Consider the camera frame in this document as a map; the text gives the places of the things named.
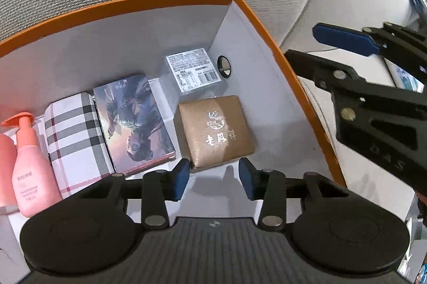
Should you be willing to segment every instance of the printed logo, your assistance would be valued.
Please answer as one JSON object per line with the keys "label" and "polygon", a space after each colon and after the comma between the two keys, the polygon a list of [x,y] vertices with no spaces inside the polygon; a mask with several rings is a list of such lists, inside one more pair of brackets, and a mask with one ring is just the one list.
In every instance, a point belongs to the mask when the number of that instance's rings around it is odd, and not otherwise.
{"label": "printed logo", "polygon": [[218,112],[208,112],[209,121],[206,122],[213,130],[221,130],[226,124],[226,119]]}
{"label": "printed logo", "polygon": [[382,152],[375,143],[371,143],[369,148],[370,152],[380,156],[383,160],[387,161],[389,164],[392,164],[394,168],[397,168],[399,171],[403,171],[405,168],[405,162],[402,160],[396,160],[387,152]]}
{"label": "printed logo", "polygon": [[25,173],[24,175],[20,175],[19,177],[17,177],[16,179],[18,180],[18,181],[20,181],[20,180],[22,180],[22,179],[24,179],[24,178],[27,178],[27,177],[29,177],[29,176],[31,176],[32,174],[31,174],[31,172],[28,172],[28,173]]}
{"label": "printed logo", "polygon": [[221,226],[221,223],[220,223],[219,221],[212,220],[212,221],[209,223],[209,226],[211,226],[211,227],[215,228],[215,227],[219,227],[219,226]]}

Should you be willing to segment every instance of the pink lotion bottle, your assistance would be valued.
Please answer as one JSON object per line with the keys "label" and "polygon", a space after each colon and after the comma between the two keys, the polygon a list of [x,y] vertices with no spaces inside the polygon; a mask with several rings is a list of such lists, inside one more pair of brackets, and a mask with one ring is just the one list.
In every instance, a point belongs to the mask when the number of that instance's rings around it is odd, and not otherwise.
{"label": "pink lotion bottle", "polygon": [[19,210],[27,218],[62,200],[53,169],[38,146],[37,133],[31,127],[33,122],[33,115],[23,112],[2,123],[2,126],[19,127],[12,185]]}

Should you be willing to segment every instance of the book cover illustration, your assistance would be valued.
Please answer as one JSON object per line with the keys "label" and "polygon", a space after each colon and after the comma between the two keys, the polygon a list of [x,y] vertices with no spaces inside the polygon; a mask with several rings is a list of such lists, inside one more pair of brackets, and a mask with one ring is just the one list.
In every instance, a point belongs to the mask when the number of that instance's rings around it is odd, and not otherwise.
{"label": "book cover illustration", "polygon": [[145,75],[120,79],[93,92],[116,172],[138,173],[175,157]]}

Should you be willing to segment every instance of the round hole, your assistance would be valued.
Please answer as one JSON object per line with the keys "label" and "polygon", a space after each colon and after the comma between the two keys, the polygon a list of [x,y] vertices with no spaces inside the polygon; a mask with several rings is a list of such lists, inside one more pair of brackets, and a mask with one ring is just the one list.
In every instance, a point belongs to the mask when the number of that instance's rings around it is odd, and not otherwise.
{"label": "round hole", "polygon": [[224,78],[231,76],[231,65],[230,61],[224,55],[221,55],[217,61],[219,74]]}

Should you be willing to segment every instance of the plaid box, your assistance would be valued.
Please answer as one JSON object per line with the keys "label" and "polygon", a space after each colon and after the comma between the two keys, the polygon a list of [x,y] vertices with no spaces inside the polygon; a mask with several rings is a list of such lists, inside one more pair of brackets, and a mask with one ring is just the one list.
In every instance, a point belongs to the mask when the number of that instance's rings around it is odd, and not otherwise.
{"label": "plaid box", "polygon": [[44,112],[44,127],[63,198],[114,173],[96,107],[88,93],[52,103]]}

